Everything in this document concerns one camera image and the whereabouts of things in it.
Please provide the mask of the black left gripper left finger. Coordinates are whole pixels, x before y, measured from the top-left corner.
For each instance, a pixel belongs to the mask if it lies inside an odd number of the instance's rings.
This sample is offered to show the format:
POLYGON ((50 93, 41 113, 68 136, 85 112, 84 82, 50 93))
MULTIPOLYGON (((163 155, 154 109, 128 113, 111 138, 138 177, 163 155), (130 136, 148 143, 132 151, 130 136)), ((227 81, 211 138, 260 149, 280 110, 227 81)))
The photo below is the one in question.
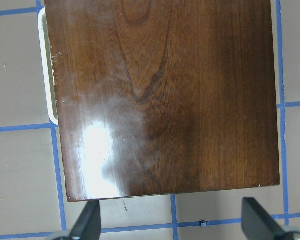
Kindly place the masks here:
POLYGON ((88 201, 72 228, 71 240, 99 240, 101 236, 101 208, 99 200, 88 201))

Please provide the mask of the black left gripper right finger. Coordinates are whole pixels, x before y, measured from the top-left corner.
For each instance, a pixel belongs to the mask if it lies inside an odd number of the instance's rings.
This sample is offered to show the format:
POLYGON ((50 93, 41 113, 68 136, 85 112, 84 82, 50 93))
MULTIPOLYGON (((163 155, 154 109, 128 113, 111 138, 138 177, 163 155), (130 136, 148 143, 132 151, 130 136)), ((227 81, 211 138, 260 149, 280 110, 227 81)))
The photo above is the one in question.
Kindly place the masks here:
POLYGON ((241 229, 248 240, 282 240, 285 231, 253 197, 244 197, 241 229))

